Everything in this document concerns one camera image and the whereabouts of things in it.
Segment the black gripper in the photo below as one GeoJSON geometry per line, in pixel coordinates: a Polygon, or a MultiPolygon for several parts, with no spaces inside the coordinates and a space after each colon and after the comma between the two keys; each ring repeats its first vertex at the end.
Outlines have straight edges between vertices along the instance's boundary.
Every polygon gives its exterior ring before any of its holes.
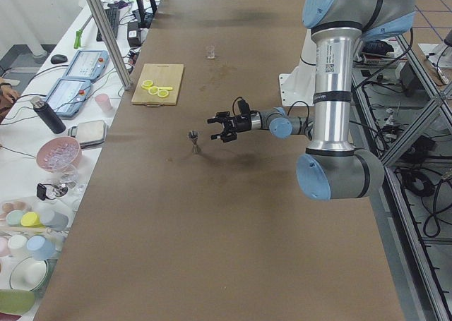
{"type": "Polygon", "coordinates": [[[229,111],[220,111],[213,118],[207,120],[207,124],[221,123],[223,132],[211,135],[211,140],[220,139],[224,143],[232,142],[237,139],[237,133],[251,130],[251,115],[230,116],[229,111]]]}

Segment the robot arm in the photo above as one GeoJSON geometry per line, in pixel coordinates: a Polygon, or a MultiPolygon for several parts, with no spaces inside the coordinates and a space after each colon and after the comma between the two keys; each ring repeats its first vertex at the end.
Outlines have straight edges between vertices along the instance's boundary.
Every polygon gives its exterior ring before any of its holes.
{"type": "Polygon", "coordinates": [[[297,160],[297,181],[314,200],[362,198],[381,187],[383,165],[370,151],[351,145],[349,114],[352,65],[363,42],[401,35],[415,17],[415,0],[306,0],[302,21],[316,45],[314,115],[296,117],[282,109],[255,111],[239,99],[238,115],[219,112],[217,139],[267,130],[278,138],[303,134],[310,143],[297,160]]]}

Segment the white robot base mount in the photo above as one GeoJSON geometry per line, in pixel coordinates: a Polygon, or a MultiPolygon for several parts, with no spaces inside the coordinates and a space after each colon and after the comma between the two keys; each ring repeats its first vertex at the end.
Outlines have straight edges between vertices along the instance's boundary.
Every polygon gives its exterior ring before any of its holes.
{"type": "Polygon", "coordinates": [[[299,64],[289,74],[280,74],[280,97],[282,105],[291,106],[298,101],[298,105],[306,102],[313,105],[315,73],[316,73],[316,44],[311,39],[311,30],[308,29],[299,64]]]}

